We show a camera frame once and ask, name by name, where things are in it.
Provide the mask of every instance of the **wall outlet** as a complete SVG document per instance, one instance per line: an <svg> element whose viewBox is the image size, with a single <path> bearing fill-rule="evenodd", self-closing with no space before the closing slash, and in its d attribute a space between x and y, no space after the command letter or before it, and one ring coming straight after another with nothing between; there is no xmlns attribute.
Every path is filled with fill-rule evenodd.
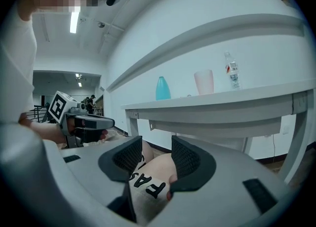
<svg viewBox="0 0 316 227"><path fill-rule="evenodd" d="M288 134L290 132L290 126L285 126L283 129L283 135Z"/></svg>

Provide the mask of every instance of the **ceiling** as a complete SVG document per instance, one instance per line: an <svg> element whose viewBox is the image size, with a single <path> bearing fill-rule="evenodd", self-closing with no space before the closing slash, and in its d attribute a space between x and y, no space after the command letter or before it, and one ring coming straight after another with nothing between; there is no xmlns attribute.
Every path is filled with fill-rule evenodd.
<svg viewBox="0 0 316 227"><path fill-rule="evenodd" d="M80 82L83 88L95 88L99 84L100 76L82 75ZM33 85L63 85L69 88L79 88L78 79L74 73L50 73L50 72L34 72Z"/></svg>
<svg viewBox="0 0 316 227"><path fill-rule="evenodd" d="M71 34L68 12L39 12L33 16L33 27L38 46L43 42L75 45L78 48L107 57L117 41L149 4L155 0L120 0L113 6L81 7L77 33ZM105 23L99 28L98 23Z"/></svg>

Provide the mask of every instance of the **fluorescent light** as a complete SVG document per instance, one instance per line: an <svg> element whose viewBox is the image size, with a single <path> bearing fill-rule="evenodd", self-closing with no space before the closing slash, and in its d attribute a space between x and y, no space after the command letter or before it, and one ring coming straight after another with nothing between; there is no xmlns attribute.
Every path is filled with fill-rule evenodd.
<svg viewBox="0 0 316 227"><path fill-rule="evenodd" d="M70 32L71 33L77 32L77 23L78 23L79 12L80 12L80 6L75 7L75 12L71 13L71 21L70 21Z"/></svg>

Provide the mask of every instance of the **person in background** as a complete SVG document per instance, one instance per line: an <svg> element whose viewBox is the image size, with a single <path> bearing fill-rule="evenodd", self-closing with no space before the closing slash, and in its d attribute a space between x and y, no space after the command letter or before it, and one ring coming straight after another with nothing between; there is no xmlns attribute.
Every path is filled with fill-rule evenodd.
<svg viewBox="0 0 316 227"><path fill-rule="evenodd" d="M86 97L86 98L82 101L82 103L85 104L85 108L87 108L87 106L88 106L88 100L89 100L89 97Z"/></svg>
<svg viewBox="0 0 316 227"><path fill-rule="evenodd" d="M94 108L94 105L93 105L93 99L95 98L94 95L91 95L91 97L88 99L88 106L87 106L87 110L88 110L88 113L89 114L93 114L93 108Z"/></svg>

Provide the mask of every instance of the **plastic cup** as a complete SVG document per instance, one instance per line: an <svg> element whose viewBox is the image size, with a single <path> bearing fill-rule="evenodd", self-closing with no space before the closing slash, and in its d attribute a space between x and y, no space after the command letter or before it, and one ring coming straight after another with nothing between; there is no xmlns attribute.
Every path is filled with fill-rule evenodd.
<svg viewBox="0 0 316 227"><path fill-rule="evenodd" d="M214 78L211 70L203 70L194 74L199 95L214 93Z"/></svg>

